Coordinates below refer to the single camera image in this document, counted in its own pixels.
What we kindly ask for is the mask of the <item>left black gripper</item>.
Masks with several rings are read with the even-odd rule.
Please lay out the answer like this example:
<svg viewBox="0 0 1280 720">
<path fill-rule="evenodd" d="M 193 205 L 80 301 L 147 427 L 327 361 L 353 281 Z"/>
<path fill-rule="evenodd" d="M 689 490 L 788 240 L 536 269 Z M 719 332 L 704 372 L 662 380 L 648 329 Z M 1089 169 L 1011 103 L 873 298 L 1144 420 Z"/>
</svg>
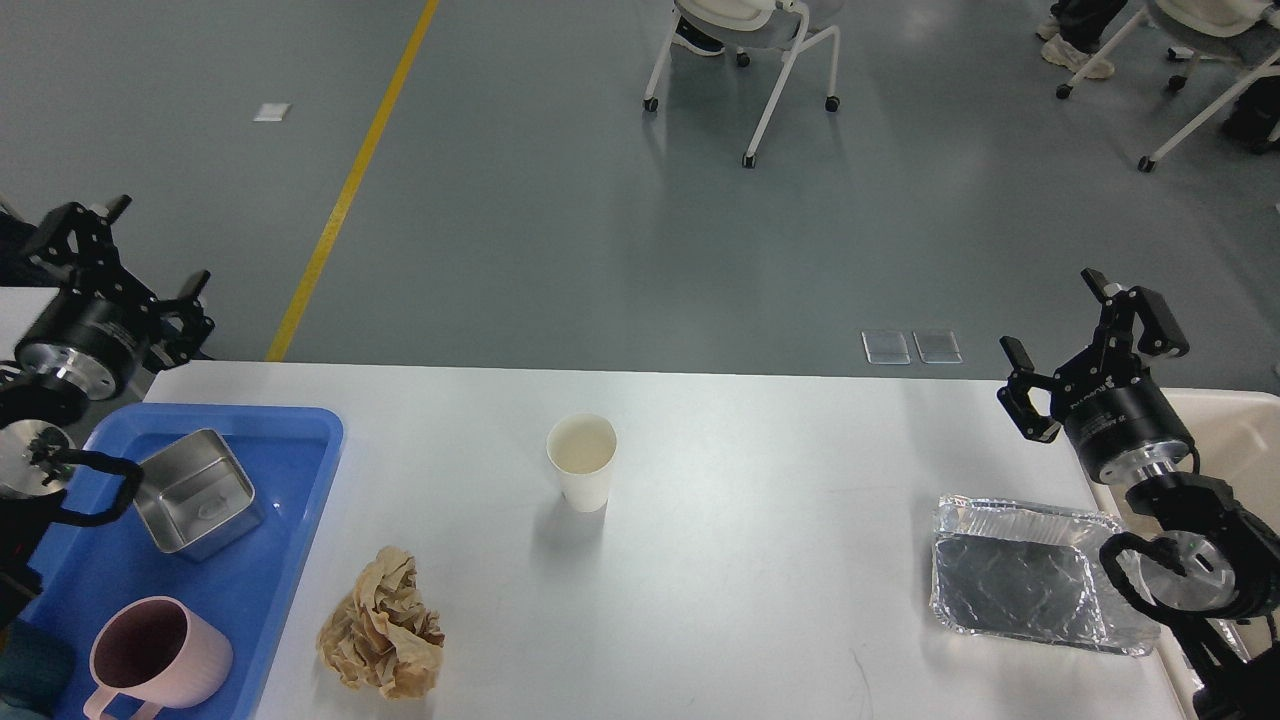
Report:
<svg viewBox="0 0 1280 720">
<path fill-rule="evenodd" d="M 205 357 L 201 348 L 215 322 L 201 293 L 211 272 L 193 273 L 174 299 L 131 295 L 133 279 L 113 238 L 113 224 L 131 204 L 127 193 L 102 211 L 68 202 L 36 227 L 26 252 L 64 290 L 15 346 L 14 398 L 116 398 L 143 357 L 151 373 Z"/>
</svg>

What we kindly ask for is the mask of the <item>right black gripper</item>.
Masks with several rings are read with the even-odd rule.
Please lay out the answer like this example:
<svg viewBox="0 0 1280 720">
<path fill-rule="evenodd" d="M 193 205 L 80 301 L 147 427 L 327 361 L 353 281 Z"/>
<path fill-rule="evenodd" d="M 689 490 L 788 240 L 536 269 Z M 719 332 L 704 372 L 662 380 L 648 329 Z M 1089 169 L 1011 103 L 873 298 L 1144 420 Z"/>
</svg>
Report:
<svg viewBox="0 0 1280 720">
<path fill-rule="evenodd" d="M 1011 372 L 997 400 L 1027 439 L 1051 443 L 1062 427 L 1096 483 L 1137 483 L 1147 468 L 1172 471 L 1196 442 L 1140 355 L 1184 357 L 1190 343 L 1160 292 L 1093 268 L 1082 279 L 1101 305 L 1088 348 L 1051 377 L 1036 370 L 1019 338 L 1001 337 Z M 1050 415 L 1036 409 L 1033 389 L 1050 393 Z"/>
</svg>

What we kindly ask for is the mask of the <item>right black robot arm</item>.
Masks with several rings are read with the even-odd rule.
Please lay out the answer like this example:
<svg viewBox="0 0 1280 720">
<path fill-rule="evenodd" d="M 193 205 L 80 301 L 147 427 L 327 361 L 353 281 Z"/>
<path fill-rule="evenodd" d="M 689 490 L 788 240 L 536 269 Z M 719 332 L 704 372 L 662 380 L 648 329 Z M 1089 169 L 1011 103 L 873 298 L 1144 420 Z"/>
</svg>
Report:
<svg viewBox="0 0 1280 720">
<path fill-rule="evenodd" d="M 1158 524 L 1153 538 L 1124 530 L 1101 547 L 1112 587 L 1166 626 L 1201 680 L 1199 719 L 1275 719 L 1277 647 L 1243 659 L 1216 621 L 1271 618 L 1279 600 L 1277 534 L 1222 479 L 1201 473 L 1192 433 L 1151 375 L 1152 357 L 1180 357 L 1189 342 L 1164 296 L 1087 268 L 1100 304 L 1091 342 L 1051 374 L 1020 340 L 1000 404 L 1028 439 L 1065 434 L 1094 483 L 1123 488 L 1129 509 Z"/>
</svg>

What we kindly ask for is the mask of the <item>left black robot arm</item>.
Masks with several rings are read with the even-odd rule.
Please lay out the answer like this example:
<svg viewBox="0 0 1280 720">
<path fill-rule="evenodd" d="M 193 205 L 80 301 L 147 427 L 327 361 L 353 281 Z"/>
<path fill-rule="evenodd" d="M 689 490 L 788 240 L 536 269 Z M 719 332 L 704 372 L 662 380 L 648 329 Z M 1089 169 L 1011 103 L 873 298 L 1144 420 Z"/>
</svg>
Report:
<svg viewBox="0 0 1280 720">
<path fill-rule="evenodd" d="M 195 360 L 215 327 L 200 300 L 209 272 L 160 299 L 123 265 L 113 227 L 131 201 L 55 208 L 22 251 L 58 281 L 58 293 L 15 343 L 17 373 L 3 383 L 4 625 L 42 593 L 29 561 L 49 528 L 118 520 L 143 479 L 137 462 L 77 448 L 67 428 L 91 404 L 119 397 L 138 370 Z"/>
</svg>

